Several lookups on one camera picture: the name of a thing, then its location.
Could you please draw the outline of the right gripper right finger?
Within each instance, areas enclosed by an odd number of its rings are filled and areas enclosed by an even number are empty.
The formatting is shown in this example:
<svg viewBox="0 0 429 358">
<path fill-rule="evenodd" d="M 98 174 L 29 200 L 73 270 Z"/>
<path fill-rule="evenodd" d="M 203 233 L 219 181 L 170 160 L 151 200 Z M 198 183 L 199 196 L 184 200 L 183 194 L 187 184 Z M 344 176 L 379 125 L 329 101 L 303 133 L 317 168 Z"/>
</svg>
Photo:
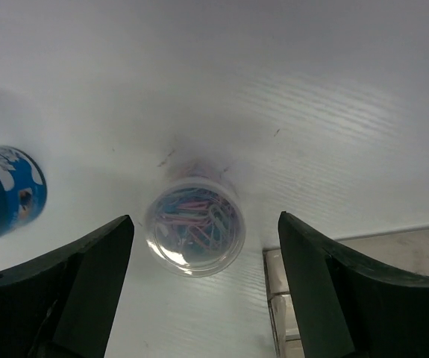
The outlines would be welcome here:
<svg viewBox="0 0 429 358">
<path fill-rule="evenodd" d="M 278 235 L 306 357 L 429 357 L 429 277 L 282 212 Z"/>
</svg>

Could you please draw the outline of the blue paint jar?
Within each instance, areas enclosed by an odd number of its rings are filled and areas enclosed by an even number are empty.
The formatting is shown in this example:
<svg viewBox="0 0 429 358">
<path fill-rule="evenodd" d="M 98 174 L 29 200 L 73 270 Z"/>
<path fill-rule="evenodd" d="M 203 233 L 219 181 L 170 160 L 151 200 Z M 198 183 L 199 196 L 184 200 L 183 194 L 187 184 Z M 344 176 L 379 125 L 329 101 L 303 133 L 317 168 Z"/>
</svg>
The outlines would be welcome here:
<svg viewBox="0 0 429 358">
<path fill-rule="evenodd" d="M 17 148 L 0 146 L 0 237 L 35 220 L 47 194 L 36 162 Z"/>
</svg>

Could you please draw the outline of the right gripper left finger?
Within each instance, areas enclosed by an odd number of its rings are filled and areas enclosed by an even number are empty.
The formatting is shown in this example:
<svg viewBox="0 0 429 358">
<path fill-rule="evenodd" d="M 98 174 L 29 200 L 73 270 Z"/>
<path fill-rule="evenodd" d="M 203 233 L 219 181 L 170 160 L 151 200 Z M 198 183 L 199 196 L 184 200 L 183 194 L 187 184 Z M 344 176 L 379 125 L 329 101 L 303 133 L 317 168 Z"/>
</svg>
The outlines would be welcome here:
<svg viewBox="0 0 429 358">
<path fill-rule="evenodd" d="M 133 239 L 120 216 L 0 271 L 0 357 L 103 357 Z"/>
</svg>

